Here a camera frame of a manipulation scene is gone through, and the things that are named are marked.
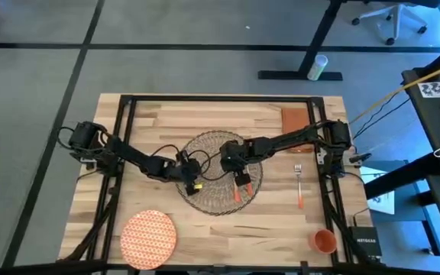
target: wooden table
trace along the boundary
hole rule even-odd
[[[99,98],[94,122],[106,126],[109,132],[115,123],[119,99],[119,94],[102,94]],[[347,121],[342,97],[327,96],[324,102],[327,119]],[[196,135],[212,129],[232,131],[244,138],[273,137],[282,134],[282,107],[306,108],[306,104],[139,102],[130,145],[151,154],[165,144],[181,148]],[[127,113],[125,109],[122,125],[125,125]],[[161,155],[173,158],[174,149],[163,150]],[[304,209],[297,208],[297,183],[293,172],[296,163],[303,165]],[[139,211],[156,209],[172,218],[178,234],[176,249],[166,264],[299,267],[299,262],[306,260],[311,267],[330,267],[328,255],[318,254],[308,246],[310,233],[325,228],[314,153],[279,152],[264,161],[263,167],[262,186],[253,202],[234,214],[215,217],[187,205],[173,183],[148,179],[137,167],[126,163],[108,262],[125,264],[119,244],[125,222]],[[348,171],[359,174],[355,168]],[[60,257],[68,255],[91,228],[101,182],[102,176],[94,174],[77,183]],[[352,215],[367,208],[364,187],[352,175],[339,182],[350,225]],[[372,226],[370,213],[357,215],[357,222],[360,226]],[[338,256],[343,261],[341,236],[338,229],[335,232],[339,240]]]

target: round orange placemat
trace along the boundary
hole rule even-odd
[[[176,246],[173,221],[156,210],[139,212],[131,217],[120,237],[123,259],[139,270],[162,265]]]

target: silver fork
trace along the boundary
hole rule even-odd
[[[303,208],[303,198],[302,198],[302,183],[300,181],[300,176],[302,175],[302,164],[295,164],[295,174],[298,179],[298,208]]]

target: office chair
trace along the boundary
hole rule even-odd
[[[440,5],[440,0],[410,0],[405,2],[387,2],[387,6],[384,8],[380,8],[376,11],[370,11],[359,15],[359,17],[352,20],[353,25],[357,25],[360,23],[362,18],[369,18],[377,15],[388,14],[387,20],[390,21],[393,19],[393,37],[390,37],[385,42],[386,45],[391,46],[395,43],[395,40],[398,38],[398,34],[400,32],[400,19],[402,13],[408,16],[409,18],[418,21],[422,24],[421,28],[417,31],[418,34],[423,34],[427,31],[427,22],[425,22],[418,15],[414,14],[410,11],[409,7],[423,5],[428,8],[437,8]]]

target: woven wire basket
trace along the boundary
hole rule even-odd
[[[204,150],[209,156],[217,154],[211,159],[210,168],[204,173],[206,178],[216,179],[224,174],[220,166],[220,154],[218,150],[226,141],[233,140],[238,141],[239,144],[243,142],[242,137],[238,134],[228,131],[208,131],[193,138],[183,149],[186,150],[188,154],[191,154],[195,150]],[[195,152],[191,157],[196,158],[200,164],[208,158],[206,154],[202,152]],[[205,164],[202,170],[205,171],[207,167],[208,164]],[[244,208],[254,199],[257,192],[259,192],[263,178],[262,165],[260,163],[248,164],[247,170],[251,176],[254,194],[253,196],[248,195],[247,186],[238,187],[241,195],[240,202],[234,200],[235,181],[233,173],[228,173],[219,180],[206,180],[203,176],[199,176],[195,183],[201,183],[202,188],[198,193],[192,196],[186,194],[184,184],[176,183],[176,187],[184,200],[196,210],[209,215],[227,215]]]

